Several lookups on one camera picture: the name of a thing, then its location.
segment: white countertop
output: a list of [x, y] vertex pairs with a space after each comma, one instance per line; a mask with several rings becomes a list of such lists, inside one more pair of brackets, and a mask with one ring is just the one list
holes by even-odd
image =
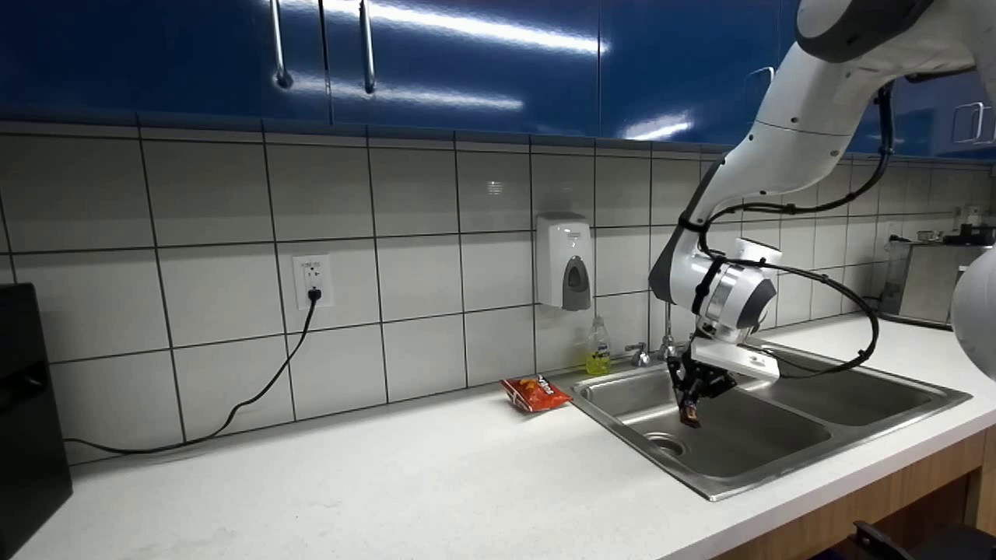
[[[831, 357], [861, 322], [771, 337]], [[996, 424], [951, 333], [884, 324], [872, 369], [971, 402], [709, 504], [576, 408], [459, 391], [86, 468], [18, 560], [711, 557]]]

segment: small red object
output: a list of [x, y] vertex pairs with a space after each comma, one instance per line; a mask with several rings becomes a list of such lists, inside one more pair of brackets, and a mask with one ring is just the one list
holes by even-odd
[[502, 379], [506, 402], [522, 414], [540, 414], [565, 406], [565, 391], [540, 377]]

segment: stainless steel sink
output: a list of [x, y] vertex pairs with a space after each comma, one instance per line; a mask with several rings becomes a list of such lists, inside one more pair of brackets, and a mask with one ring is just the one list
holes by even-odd
[[969, 402], [961, 391], [865, 369], [807, 374], [803, 369], [826, 362], [788, 348], [778, 357], [785, 379], [700, 399], [698, 429], [679, 420], [663, 363], [594, 379], [556, 379], [556, 386], [578, 411], [709, 501]]

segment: upper cabinet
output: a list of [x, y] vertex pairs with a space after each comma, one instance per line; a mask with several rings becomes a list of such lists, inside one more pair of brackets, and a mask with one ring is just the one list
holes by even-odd
[[316, 0], [141, 4], [141, 27], [146, 114], [325, 121]]
[[[733, 148], [800, 0], [0, 0], [0, 120]], [[975, 76], [897, 83], [897, 154], [993, 160]], [[848, 154], [876, 150], [868, 107]]]
[[333, 121], [591, 138], [597, 4], [325, 0]]
[[0, 112], [129, 114], [143, 6], [135, 0], [0, 0]]
[[611, 0], [600, 138], [733, 148], [788, 45], [778, 0]]
[[316, 0], [0, 0], [0, 112], [325, 121], [316, 21]]

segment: black cable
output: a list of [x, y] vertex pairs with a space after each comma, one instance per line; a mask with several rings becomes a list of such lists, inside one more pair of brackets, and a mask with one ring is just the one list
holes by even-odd
[[851, 289], [846, 289], [842, 285], [826, 276], [826, 274], [811, 274], [811, 271], [803, 271], [803, 269], [785, 269], [785, 264], [767, 264], [767, 262], [743, 262], [743, 259], [725, 259], [723, 251], [709, 250], [709, 229], [725, 218], [725, 215], [733, 215], [733, 212], [753, 212], [753, 215], [819, 215], [819, 212], [831, 212], [831, 210], [839, 210], [839, 205], [848, 205], [851, 201], [859, 201], [861, 192], [868, 192], [887, 173], [889, 160], [893, 160], [893, 142], [897, 142], [897, 132], [893, 132], [893, 88], [882, 88], [876, 97], [876, 121], [882, 121], [882, 141], [876, 141], [876, 162], [874, 162], [874, 173], [868, 174], [868, 182], [859, 187], [859, 191], [848, 191], [846, 197], [839, 201], [831, 201], [826, 205], [808, 205], [808, 210], [800, 210], [800, 205], [778, 205], [778, 203], [740, 203], [740, 205], [729, 205], [729, 210], [719, 210], [715, 215], [709, 215], [704, 225], [698, 225], [698, 245], [700, 251], [707, 251], [715, 262], [723, 264], [733, 264], [733, 269], [767, 269], [767, 271], [785, 271], [785, 274], [793, 274], [793, 276], [807, 276], [811, 285], [826, 285], [831, 289], [837, 289], [839, 296], [846, 296], [872, 324], [872, 342], [848, 362], [842, 363], [831, 363], [831, 369], [807, 369], [807, 363], [793, 363], [788, 357], [788, 363], [800, 369], [800, 372], [808, 372], [808, 374], [842, 374], [842, 372], [851, 372], [859, 363], [865, 363], [874, 348], [876, 348], [876, 315], [874, 307], [856, 296]]
[[123, 458], [135, 458], [135, 455], [166, 455], [166, 450], [178, 450], [178, 447], [192, 447], [192, 445], [202, 445], [202, 442], [211, 442], [219, 439], [242, 408], [255, 406], [257, 399], [265, 399], [278, 379], [283, 377], [283, 372], [288, 369], [288, 362], [300, 354], [300, 348], [305, 347], [308, 333], [310, 333], [310, 318], [313, 318], [313, 305], [321, 299], [321, 289], [310, 289], [308, 293], [308, 318], [305, 318], [305, 327], [302, 327], [302, 340], [292, 347], [292, 352], [283, 357], [283, 363], [278, 369], [278, 374], [246, 402], [232, 406], [225, 417], [225, 424], [208, 434], [208, 436], [200, 436], [200, 439], [186, 439], [186, 442], [178, 442], [178, 445], [161, 445], [161, 447], [114, 447], [114, 445], [98, 445], [98, 442], [86, 442], [86, 439], [63, 439], [63, 442], [71, 442], [71, 445], [84, 445], [84, 447], [96, 447], [96, 450], [106, 450], [106, 455], [123, 455]]

